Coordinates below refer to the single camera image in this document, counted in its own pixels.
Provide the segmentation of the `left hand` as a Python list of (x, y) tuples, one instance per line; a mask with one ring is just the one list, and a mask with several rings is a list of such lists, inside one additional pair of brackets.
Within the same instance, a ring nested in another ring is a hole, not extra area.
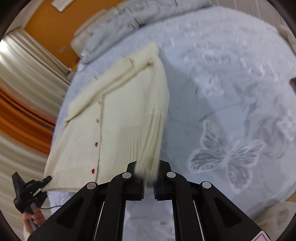
[(25, 229), (29, 233), (34, 232), (32, 226), (29, 222), (30, 220), (32, 220), (33, 223), (37, 226), (41, 226), (46, 221), (43, 213), (41, 212), (41, 209), (38, 207), (34, 208), (34, 214), (24, 212), (22, 218), (23, 218), (23, 223), (24, 223)]

